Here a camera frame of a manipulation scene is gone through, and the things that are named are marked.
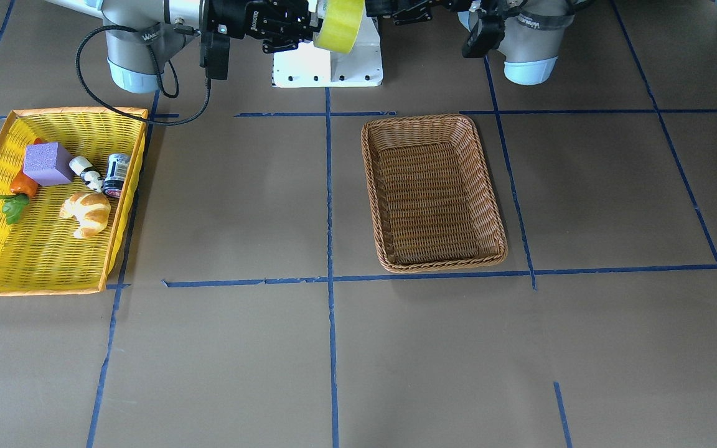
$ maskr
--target black and white toy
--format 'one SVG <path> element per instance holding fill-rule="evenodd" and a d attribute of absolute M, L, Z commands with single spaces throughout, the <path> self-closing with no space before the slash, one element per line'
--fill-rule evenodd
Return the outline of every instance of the black and white toy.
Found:
<path fill-rule="evenodd" d="M 96 193 L 101 192 L 105 184 L 105 178 L 93 167 L 88 159 L 83 156 L 74 157 L 68 165 L 74 173 L 77 173 L 77 176 L 82 178 L 86 187 L 96 191 Z"/>

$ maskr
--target purple block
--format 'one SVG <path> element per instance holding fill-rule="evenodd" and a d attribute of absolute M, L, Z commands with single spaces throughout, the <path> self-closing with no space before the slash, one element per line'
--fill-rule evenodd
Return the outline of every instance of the purple block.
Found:
<path fill-rule="evenodd" d="M 71 153 L 59 142 L 27 145 L 24 155 L 24 174 L 43 187 L 71 184 L 74 176 L 71 167 L 68 166 L 71 159 L 73 159 Z"/>

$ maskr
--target croissant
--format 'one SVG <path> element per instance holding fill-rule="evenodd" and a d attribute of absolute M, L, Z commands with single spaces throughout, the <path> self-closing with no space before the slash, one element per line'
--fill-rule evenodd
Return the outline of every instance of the croissant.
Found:
<path fill-rule="evenodd" d="M 73 233 L 74 238 L 91 238 L 107 227 L 111 206 L 107 196 L 102 193 L 83 191 L 74 193 L 60 208 L 60 218 L 76 216 L 79 229 Z"/>

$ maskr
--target yellow tape roll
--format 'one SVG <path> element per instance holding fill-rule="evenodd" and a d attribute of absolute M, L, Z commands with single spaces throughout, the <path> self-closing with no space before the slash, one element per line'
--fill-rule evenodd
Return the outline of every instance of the yellow tape roll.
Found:
<path fill-rule="evenodd" d="M 327 0 L 322 28 L 314 37 L 318 48 L 350 53 L 364 15 L 364 0 Z"/>

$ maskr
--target basket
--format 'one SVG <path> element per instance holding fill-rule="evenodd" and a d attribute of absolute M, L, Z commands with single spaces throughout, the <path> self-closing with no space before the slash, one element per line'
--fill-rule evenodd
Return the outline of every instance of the basket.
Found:
<path fill-rule="evenodd" d="M 143 118 L 144 108 L 122 108 Z M 72 236 L 76 219 L 60 219 L 60 207 L 77 191 L 90 191 L 78 177 L 72 184 L 41 187 L 20 222 L 8 226 L 0 200 L 0 296 L 99 292 L 106 287 L 123 240 L 128 212 L 143 164 L 146 126 L 105 108 L 12 111 L 0 132 L 0 195 L 20 171 L 26 145 L 36 137 L 59 141 L 94 167 L 107 167 L 115 152 L 131 156 L 122 196 L 111 198 L 108 226 L 93 238 Z"/>
<path fill-rule="evenodd" d="M 377 119 L 362 128 L 375 247 L 382 266 L 413 273 L 498 264 L 505 230 L 471 119 Z"/>

